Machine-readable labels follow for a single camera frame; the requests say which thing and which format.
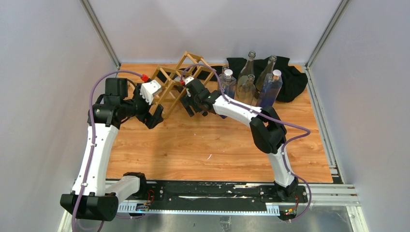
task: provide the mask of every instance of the gray wall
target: gray wall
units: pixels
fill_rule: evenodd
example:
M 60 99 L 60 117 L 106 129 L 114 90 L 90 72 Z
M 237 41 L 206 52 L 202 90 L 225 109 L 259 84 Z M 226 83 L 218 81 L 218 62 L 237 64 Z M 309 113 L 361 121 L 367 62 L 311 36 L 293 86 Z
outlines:
M 409 8 L 408 0 L 353 0 L 312 69 L 372 232 L 408 231 Z
M 269 55 L 305 62 L 340 0 L 91 0 L 122 62 Z
M 0 1 L 0 49 L 0 231 L 55 232 L 114 67 L 78 0 Z

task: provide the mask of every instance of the metal floor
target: metal floor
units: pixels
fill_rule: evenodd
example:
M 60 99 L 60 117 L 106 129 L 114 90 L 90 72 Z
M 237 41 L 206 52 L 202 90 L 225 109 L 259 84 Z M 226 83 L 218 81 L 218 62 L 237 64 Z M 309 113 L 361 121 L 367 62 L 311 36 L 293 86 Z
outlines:
M 82 220 L 83 227 L 99 225 Z M 102 232 L 352 232 L 349 214 L 344 206 L 314 206 L 291 224 L 275 216 L 216 216 L 216 215 L 148 215 L 141 219 L 119 219 L 106 222 Z

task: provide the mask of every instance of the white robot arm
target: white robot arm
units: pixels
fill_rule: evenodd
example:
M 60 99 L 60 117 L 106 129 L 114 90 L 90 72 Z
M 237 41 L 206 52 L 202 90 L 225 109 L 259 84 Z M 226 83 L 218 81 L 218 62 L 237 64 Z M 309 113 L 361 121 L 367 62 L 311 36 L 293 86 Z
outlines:
M 149 129 L 154 128 L 163 121 L 162 106 L 158 106 L 156 112 L 151 115 L 149 109 L 154 96 L 161 90 L 161 85 L 156 81 L 138 84 L 133 93 L 133 98 L 124 100 L 128 96 L 127 80 L 124 78 L 107 78 L 105 94 L 93 105 L 96 140 L 91 144 L 92 129 L 88 127 L 88 142 L 78 178 L 70 194 L 62 194 L 60 204 L 71 214 L 74 204 L 82 186 L 85 186 L 83 196 L 77 211 L 76 218 L 111 221 L 114 219 L 118 204 L 130 195 L 138 195 L 146 191 L 146 178 L 142 173 L 126 173 L 115 184 L 105 187 L 105 176 L 108 161 L 114 140 L 120 129 L 123 119 L 136 116 Z M 294 193 L 298 180 L 287 171 L 280 150 L 286 138 L 286 129 L 283 125 L 269 121 L 268 126 L 255 112 L 261 112 L 273 118 L 279 119 L 272 107 L 254 107 L 246 105 L 250 110 L 245 110 L 232 102 L 242 104 L 227 97 L 223 98 L 217 91 L 210 93 L 200 80 L 189 77 L 185 79 L 185 87 L 188 97 L 192 98 L 196 107 L 203 112 L 211 112 L 218 115 L 231 117 L 250 127 L 255 145 L 269 157 L 275 174 L 275 184 L 278 185 L 278 195 L 290 196 Z M 82 183 L 86 172 L 88 155 L 91 146 L 95 146 L 93 159 L 89 167 L 87 183 Z

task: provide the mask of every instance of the glass bottle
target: glass bottle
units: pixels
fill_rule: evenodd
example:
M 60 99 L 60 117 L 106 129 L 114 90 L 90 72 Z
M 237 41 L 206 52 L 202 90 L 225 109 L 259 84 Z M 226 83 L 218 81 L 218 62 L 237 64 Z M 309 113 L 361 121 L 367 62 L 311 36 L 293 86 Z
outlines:
M 270 56 L 268 60 L 268 65 L 266 66 L 265 70 L 261 73 L 261 75 L 258 77 L 258 79 L 256 80 L 256 84 L 255 84 L 255 87 L 256 87 L 255 98 L 256 99 L 259 98 L 259 94 L 261 93 L 262 87 L 264 86 L 266 76 L 268 74 L 272 74 L 273 66 L 275 65 L 277 59 L 278 58 L 276 56 Z
M 243 85 L 248 80 L 248 75 L 253 74 L 255 75 L 255 71 L 253 70 L 253 60 L 256 57 L 256 52 L 250 51 L 248 53 L 248 60 L 246 61 L 245 66 L 243 67 L 241 73 L 238 76 L 238 86 Z
M 236 79 L 232 76 L 233 73 L 234 72 L 232 70 L 226 69 L 220 78 L 220 83 L 224 93 L 232 99 L 235 96 L 236 90 Z
M 228 66 L 228 65 L 222 66 L 222 73 L 223 73 L 225 70 L 227 70 L 227 69 L 229 69 L 229 66 Z
M 272 106 L 282 88 L 282 72 L 274 70 L 272 74 L 268 74 L 262 91 L 259 95 L 256 106 L 264 108 L 265 106 Z
M 255 94 L 255 85 L 253 81 L 255 80 L 255 75 L 249 74 L 248 80 L 241 86 L 238 86 L 236 89 L 236 100 L 252 105 L 253 95 Z

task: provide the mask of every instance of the wooden tabletop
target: wooden tabletop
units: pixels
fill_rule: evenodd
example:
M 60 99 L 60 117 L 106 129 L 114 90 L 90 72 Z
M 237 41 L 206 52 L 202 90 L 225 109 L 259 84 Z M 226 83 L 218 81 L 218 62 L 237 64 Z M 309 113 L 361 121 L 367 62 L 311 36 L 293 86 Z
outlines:
M 121 69 L 151 76 L 157 65 L 123 64 Z M 127 73 L 119 77 L 140 81 L 139 77 Z M 212 82 L 207 85 L 208 88 L 216 86 Z M 331 183 L 307 89 L 293 102 L 276 102 L 274 108 L 282 120 L 312 131 L 310 136 L 287 146 L 293 171 L 308 182 Z M 288 139 L 303 133 L 290 127 L 286 129 Z M 269 160 L 256 148 L 247 126 L 214 114 L 189 117 L 181 104 L 154 129 L 148 130 L 136 118 L 121 125 L 111 152 L 107 178 L 121 178 L 126 172 L 142 172 L 147 179 L 274 181 Z

